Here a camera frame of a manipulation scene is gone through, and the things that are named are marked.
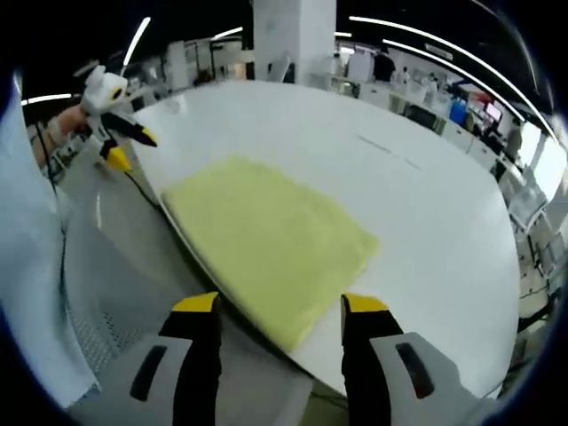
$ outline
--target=folded cloth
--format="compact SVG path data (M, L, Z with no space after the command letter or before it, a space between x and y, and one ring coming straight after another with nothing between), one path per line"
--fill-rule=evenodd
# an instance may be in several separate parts
M221 291L285 352L379 246L337 202L241 157L187 177L162 198Z

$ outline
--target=white pillar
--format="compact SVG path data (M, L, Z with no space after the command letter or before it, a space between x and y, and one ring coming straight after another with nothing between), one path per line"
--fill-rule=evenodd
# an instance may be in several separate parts
M326 71L334 54L336 0L254 0L255 78L288 55L296 83L310 85L311 72Z

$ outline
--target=white table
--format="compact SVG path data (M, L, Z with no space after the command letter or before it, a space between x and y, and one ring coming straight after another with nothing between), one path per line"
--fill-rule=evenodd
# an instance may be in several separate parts
M230 154L284 170L380 239L351 292L380 297L405 331L456 363L474 395L502 380L517 331L517 251L499 187L460 149L402 116L291 84L202 87L137 117L159 141L134 144L156 193ZM344 393L340 328L338 297L289 356Z

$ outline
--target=fluorescent light strip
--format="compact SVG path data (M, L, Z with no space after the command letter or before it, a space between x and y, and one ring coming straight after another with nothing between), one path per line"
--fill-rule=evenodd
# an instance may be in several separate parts
M225 37L225 36L230 36L231 34L236 34L236 33L240 33L242 31L242 27L238 27L238 28L233 28L230 29L228 31L225 31L224 33L219 33L217 35L213 35L211 37L211 40L218 40L221 37Z
M371 18L361 18L360 16L350 16L349 17L350 20L355 20L357 22L367 22L369 24L378 24L378 25L384 25L386 27L393 27L393 28L398 28L398 29L403 29L405 31L409 31L411 33L415 33L419 36L423 36L423 37L427 37L431 40L434 40L438 43L444 44L448 47L451 47L452 49L458 51L459 53L467 56L468 58L470 58L471 60L474 60L475 62L477 62L480 66L486 68L487 70L491 71L495 76L499 77L499 79L501 81L503 81L505 84L507 84L511 90L513 90L519 98L521 98L525 104L527 106L529 106L532 111L534 112L534 114L539 118L540 122L542 122L542 125L544 126L544 128L548 131L548 133L550 134L550 136L552 136L552 138L557 142L560 143L560 141L558 140L558 138L556 137L555 132L552 130L552 127L550 127L550 125L548 124L548 122L546 121L546 119L544 118L544 116L540 113L540 111L537 109L537 107L531 102L530 99L528 99L523 92L521 92L515 84L513 84L507 77L505 77L505 75L501 74L499 71L497 71L495 68L493 68L491 65L489 65L487 62L483 61L481 58L478 58L477 56L475 56L473 53L469 53L468 51L466 51L465 49L461 48L460 46L450 43L447 40L444 40L443 38L440 38L436 35L427 33L426 31L421 31L420 29L416 29L416 28L412 28L412 27L408 27L406 25L401 25L401 24L397 24L396 22L389 22L387 20L374 20Z
M138 41L140 40L142 33L144 33L144 30L146 29L146 27L148 26L149 23L150 23L150 18L147 18L147 17L144 18L142 20L142 23L140 24L140 26L136 30L136 34L132 38L132 41L130 42L130 46L129 46L128 50L126 51L126 56L124 57L124 61L122 62L123 67L126 67L128 65L128 63L130 62L130 57L132 56L134 49L136 49L136 45L138 44Z
M442 64L445 67L448 67L454 71L457 71L458 73L460 73L461 75L469 78L472 82L476 83L477 85L479 85L480 87L482 87L483 89L485 89L486 91L488 91L489 93L491 93L492 95L494 95L505 107L507 107L514 115L517 116L517 118L521 121L521 122L525 122L524 117L521 115L521 113L519 113L503 96L501 96L499 93L497 93L496 91L494 91L493 89L491 89L489 86L487 86L487 84L481 82L477 77L474 77L473 75L471 75L470 73L468 73L467 71L464 71L463 69L457 67L456 65L454 65L451 62L448 62L445 59L441 59L438 56L432 55L431 53L428 53L426 51L421 51L420 49L416 49L414 47L411 46L407 46L406 44L402 44L402 43L398 43L398 42L393 42L391 40L383 40L383 43L391 45L391 46L395 46L395 47L399 47L401 49L406 49L408 51L413 51L414 53L418 53L422 56L425 56L426 58L430 58L435 60L436 62L439 62L440 64Z
M37 98L22 100L21 105L24 107L26 105L36 104L37 102L44 102L45 100L69 99L69 98L71 98L71 93L61 93L60 95L38 96Z

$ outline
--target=blue object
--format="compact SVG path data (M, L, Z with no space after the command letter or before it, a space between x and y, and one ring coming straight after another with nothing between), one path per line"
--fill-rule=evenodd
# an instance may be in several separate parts
M468 114L467 103L463 99L454 99L452 101L452 108L450 109L450 120L462 125L465 122Z

